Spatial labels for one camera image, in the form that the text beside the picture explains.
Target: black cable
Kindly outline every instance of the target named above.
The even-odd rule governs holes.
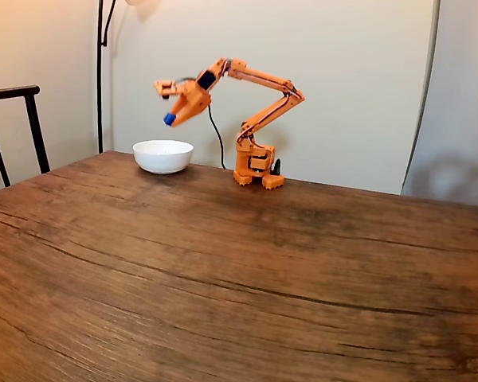
[[[216,127],[216,123],[214,123],[214,121],[213,121],[213,115],[212,115],[211,112],[210,112],[210,105],[207,107],[207,109],[209,110],[210,122],[213,124],[214,130],[216,131],[216,134],[217,134],[217,138],[218,138],[219,141],[220,141],[220,148],[221,148],[221,167],[223,167],[223,168],[226,170],[225,163],[223,162],[223,156],[224,156],[224,152],[223,152],[223,141],[221,140],[221,135],[220,135],[220,132],[218,131],[218,129],[217,129],[217,127]]]

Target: chair backrest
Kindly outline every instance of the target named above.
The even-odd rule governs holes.
[[[40,91],[41,89],[35,85],[21,88],[0,89],[0,99],[25,97],[26,112],[29,116],[30,130],[32,131],[33,145],[35,146],[39,169],[41,170],[41,173],[47,173],[49,172],[48,156],[46,155],[45,144],[42,140],[41,125],[39,123],[39,116],[37,115],[37,108],[35,106],[35,95],[39,94]],[[7,175],[6,165],[3,162],[1,152],[0,174],[2,175],[4,186],[9,187],[9,176]]]

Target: white bowl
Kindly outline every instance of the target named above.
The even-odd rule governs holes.
[[[150,173],[176,173],[191,160],[193,146],[180,141],[144,141],[133,146],[136,163]]]

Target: floor lamp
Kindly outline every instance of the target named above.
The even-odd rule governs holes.
[[[145,2],[145,0],[126,0],[126,3],[130,6],[138,6],[143,2]],[[110,13],[108,14],[108,19],[104,27],[104,33],[104,0],[99,0],[97,16],[97,140],[100,154],[103,152],[103,48],[108,46],[108,29],[112,21],[115,4],[116,0],[112,0],[112,6],[110,7]]]

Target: orange object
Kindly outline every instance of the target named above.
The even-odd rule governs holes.
[[[248,185],[257,177],[262,179],[262,185],[266,189],[279,187],[284,184],[284,176],[280,175],[280,160],[275,163],[276,149],[274,146],[256,143],[254,133],[304,101],[303,94],[289,80],[247,68],[242,60],[221,58],[196,79],[154,83],[164,99],[178,96],[177,102],[164,119],[165,123],[176,127],[204,111],[211,103],[210,90],[225,74],[279,90],[284,94],[273,105],[242,123],[241,132],[237,135],[237,160],[236,169],[233,171],[233,177],[240,185]]]

